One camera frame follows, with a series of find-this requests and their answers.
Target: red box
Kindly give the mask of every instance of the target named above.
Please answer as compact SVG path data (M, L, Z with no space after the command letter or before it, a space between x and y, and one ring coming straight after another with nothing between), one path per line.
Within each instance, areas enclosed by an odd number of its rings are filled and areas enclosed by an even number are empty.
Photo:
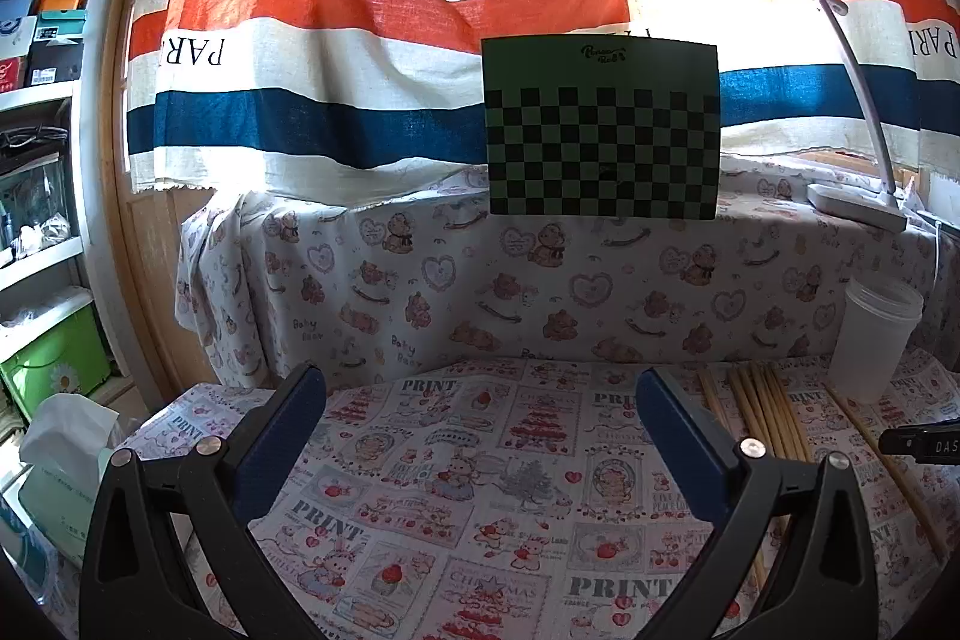
M7 58L0 61L0 92L15 91L23 87L27 70L26 58Z

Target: metal screw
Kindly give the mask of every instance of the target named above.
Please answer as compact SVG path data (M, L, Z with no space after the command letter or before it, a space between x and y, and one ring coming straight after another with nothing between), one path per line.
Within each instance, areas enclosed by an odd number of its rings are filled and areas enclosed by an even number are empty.
M219 437L204 437L197 443L197 453L200 456L213 456L213 453L219 451L223 444L224 442Z
M836 467L837 469L847 469L850 467L850 459L847 458L847 454L840 453L840 451L833 451L827 456L827 461L830 462L830 466Z
M767 453L766 446L753 437L747 437L741 442L740 451L744 456L748 456L749 458L761 458L762 456L766 456Z
M110 463L115 467L122 467L130 463L131 458L133 458L133 451L127 448L121 448L110 457Z

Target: green storage box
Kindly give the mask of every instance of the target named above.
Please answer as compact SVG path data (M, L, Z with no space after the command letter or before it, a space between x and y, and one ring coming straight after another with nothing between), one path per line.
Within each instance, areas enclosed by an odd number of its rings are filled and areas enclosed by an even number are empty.
M48 396L58 391L90 393L109 374L107 354L90 305L0 363L4 384L27 417L32 417L37 405Z

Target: printed tablecloth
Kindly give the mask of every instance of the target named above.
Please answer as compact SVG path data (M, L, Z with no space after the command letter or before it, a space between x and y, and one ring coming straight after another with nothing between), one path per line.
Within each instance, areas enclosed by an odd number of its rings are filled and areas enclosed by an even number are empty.
M822 386L829 357L779 362L818 458L848 453L870 517L889 638L940 567L904 496ZM638 424L642 367L465 360L390 384L345 389L270 513L251 533L331 640L616 640L662 605L709 536ZM694 365L664 367L703 403ZM734 435L744 425L708 365ZM194 386L125 443L143 458L224 437L267 389ZM958 414L954 376L904 355L868 426ZM901 461L950 547L960 534L960 468ZM769 568L779 528L764 545ZM211 614L241 629L193 538L187 560ZM722 629L749 615L752 576Z
M806 183L833 170L723 166L709 221L490 215L485 167L347 211L215 197L182 226L176 318L240 386L303 360L363 386L469 356L782 359L832 351L846 282L872 269L925 297L914 343L956 365L952 239L816 212Z

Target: striped curtain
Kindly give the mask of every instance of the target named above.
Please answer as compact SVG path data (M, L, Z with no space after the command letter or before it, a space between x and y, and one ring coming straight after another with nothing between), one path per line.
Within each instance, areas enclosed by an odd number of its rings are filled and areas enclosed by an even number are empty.
M893 157L960 175L956 0L846 0ZM351 204L486 161L480 41L567 31L717 44L724 148L871 151L813 0L136 0L136 190Z

